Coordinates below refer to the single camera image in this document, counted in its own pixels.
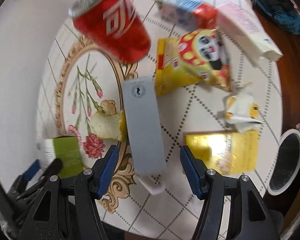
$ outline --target red carnation print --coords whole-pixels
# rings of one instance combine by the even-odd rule
[[[82,137],[80,132],[77,130],[76,127],[74,127],[72,124],[68,125],[68,134],[75,135],[78,140],[78,144],[81,147],[82,146]]]
[[[97,137],[94,133],[86,136],[86,141],[83,143],[83,149],[89,158],[98,159],[102,157],[105,144],[103,140]]]

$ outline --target silver screw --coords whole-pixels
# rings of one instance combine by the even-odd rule
[[[57,176],[57,175],[52,175],[52,176],[50,177],[50,181],[52,181],[52,182],[56,181],[57,179],[58,179],[58,176]]]
[[[208,169],[207,170],[207,173],[209,174],[209,175],[215,175],[216,174],[216,171],[214,170],[214,169]]]
[[[243,181],[249,181],[249,177],[247,176],[247,175],[242,175],[241,176],[241,179],[243,180]]]
[[[84,171],[83,171],[83,174],[84,175],[90,175],[92,173],[92,169],[85,169]]]

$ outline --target soda can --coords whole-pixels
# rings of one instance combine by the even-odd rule
[[[123,64],[149,52],[150,37],[130,0],[78,0],[69,16],[79,32]]]

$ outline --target gray box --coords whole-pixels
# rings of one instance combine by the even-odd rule
[[[124,110],[137,174],[158,174],[167,168],[158,104],[151,77],[122,82]]]

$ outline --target yellow package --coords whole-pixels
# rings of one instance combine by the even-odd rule
[[[258,130],[249,130],[246,134],[186,134],[185,143],[194,157],[203,160],[208,169],[215,169],[222,175],[231,175],[255,169],[258,135]]]
[[[157,46],[157,95],[200,81],[230,91],[229,58],[217,30],[196,30],[162,38]]]

